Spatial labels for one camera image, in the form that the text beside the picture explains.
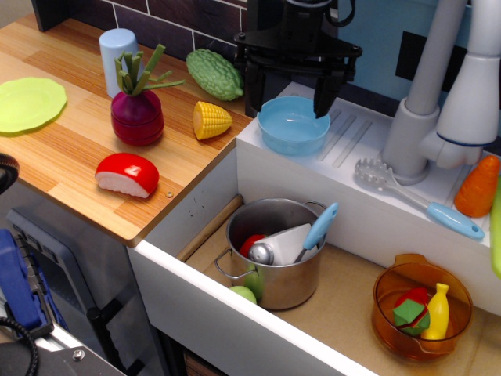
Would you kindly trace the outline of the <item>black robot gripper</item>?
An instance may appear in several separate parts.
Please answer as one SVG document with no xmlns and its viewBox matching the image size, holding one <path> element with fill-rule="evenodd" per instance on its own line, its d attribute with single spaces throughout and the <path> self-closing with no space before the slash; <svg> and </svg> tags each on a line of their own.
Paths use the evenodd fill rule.
<svg viewBox="0 0 501 376">
<path fill-rule="evenodd" d="M 355 76 L 362 48 L 333 35 L 355 15 L 355 2 L 340 20 L 333 1 L 259 1 L 260 25 L 234 36 L 235 65 L 245 74 L 245 114 L 254 118 L 272 97 L 273 73 L 318 78 L 314 112 L 328 114 L 342 85 Z"/>
</svg>

